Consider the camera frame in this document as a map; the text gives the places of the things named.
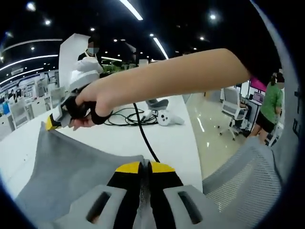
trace white vr controller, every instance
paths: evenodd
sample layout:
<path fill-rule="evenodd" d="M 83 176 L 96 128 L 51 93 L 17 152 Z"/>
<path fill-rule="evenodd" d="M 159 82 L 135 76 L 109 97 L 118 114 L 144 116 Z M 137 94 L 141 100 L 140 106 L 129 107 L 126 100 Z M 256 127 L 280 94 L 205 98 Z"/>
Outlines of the white vr controller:
<path fill-rule="evenodd" d="M 160 110 L 160 111 L 154 111 L 154 110 L 147 110 L 144 112 L 142 116 L 142 121 L 146 121 L 150 119 L 151 116 L 157 117 L 157 122 L 159 125 L 162 126 L 168 126 L 168 125 L 183 125 L 184 120 L 173 113 L 169 112 L 168 110 Z"/>

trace person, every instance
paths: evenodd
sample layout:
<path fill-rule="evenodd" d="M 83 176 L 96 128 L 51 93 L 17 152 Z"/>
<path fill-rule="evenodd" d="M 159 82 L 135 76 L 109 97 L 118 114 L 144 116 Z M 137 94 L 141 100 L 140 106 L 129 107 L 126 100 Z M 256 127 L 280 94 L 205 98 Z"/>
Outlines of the person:
<path fill-rule="evenodd" d="M 278 117 L 282 112 L 282 100 L 284 88 L 284 78 L 282 73 L 274 74 L 267 86 L 264 101 L 258 113 L 255 126 L 249 137 L 257 136 L 261 144 L 265 144 L 268 134 L 273 131 Z"/>
<path fill-rule="evenodd" d="M 94 57 L 98 60 L 96 54 L 100 49 L 99 39 L 96 36 L 92 36 L 88 39 L 88 48 L 84 53 L 79 55 L 78 61 L 81 61 L 85 57 Z"/>
<path fill-rule="evenodd" d="M 99 79 L 82 90 L 76 104 L 97 102 L 96 114 L 105 117 L 124 104 L 243 83 L 250 79 L 250 72 L 228 49 L 196 52 Z M 90 115 L 70 123 L 74 130 L 93 125 Z"/>

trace face mask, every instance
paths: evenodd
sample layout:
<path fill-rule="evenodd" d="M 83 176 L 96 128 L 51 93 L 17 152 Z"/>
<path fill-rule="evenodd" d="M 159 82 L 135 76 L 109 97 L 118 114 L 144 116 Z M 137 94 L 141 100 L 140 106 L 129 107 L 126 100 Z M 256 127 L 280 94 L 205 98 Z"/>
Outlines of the face mask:
<path fill-rule="evenodd" d="M 88 48 L 88 52 L 91 54 L 96 54 L 99 51 L 99 48 Z"/>

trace computer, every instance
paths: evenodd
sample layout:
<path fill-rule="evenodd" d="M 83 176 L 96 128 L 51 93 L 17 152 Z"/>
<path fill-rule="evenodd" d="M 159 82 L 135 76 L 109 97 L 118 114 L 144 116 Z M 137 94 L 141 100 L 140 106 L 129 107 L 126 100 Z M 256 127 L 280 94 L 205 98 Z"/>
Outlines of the computer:
<path fill-rule="evenodd" d="M 264 101 L 264 95 L 258 92 L 254 92 L 252 99 L 262 103 Z"/>

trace pink screen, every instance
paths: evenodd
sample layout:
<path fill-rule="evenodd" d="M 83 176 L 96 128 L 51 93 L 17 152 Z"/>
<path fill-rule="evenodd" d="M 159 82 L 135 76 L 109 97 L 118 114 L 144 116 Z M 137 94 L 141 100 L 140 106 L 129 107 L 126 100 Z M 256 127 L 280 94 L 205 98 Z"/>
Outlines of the pink screen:
<path fill-rule="evenodd" d="M 263 92 L 265 92 L 266 88 L 267 88 L 262 82 L 260 82 L 259 80 L 257 80 L 254 77 L 251 77 L 250 87 L 256 88 L 256 89 L 261 90 Z"/>

